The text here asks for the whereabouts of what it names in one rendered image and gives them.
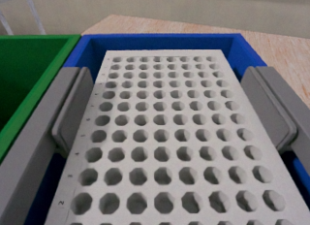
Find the blue bin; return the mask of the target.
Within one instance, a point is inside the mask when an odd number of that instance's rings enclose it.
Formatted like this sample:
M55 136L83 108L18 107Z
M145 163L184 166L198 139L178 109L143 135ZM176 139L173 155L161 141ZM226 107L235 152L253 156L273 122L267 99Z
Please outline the blue bin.
M239 83L247 67L267 66L240 33L135 33L83 34L63 67L87 67L95 84L107 50L159 49L220 49ZM310 211L310 176L294 151L280 156ZM23 225L45 225L67 160L53 153Z

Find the green open-top bin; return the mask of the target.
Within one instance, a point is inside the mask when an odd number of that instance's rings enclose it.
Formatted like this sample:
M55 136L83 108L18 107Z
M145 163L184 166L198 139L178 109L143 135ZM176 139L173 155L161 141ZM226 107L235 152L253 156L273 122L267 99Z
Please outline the green open-top bin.
M0 36L0 165L81 37Z

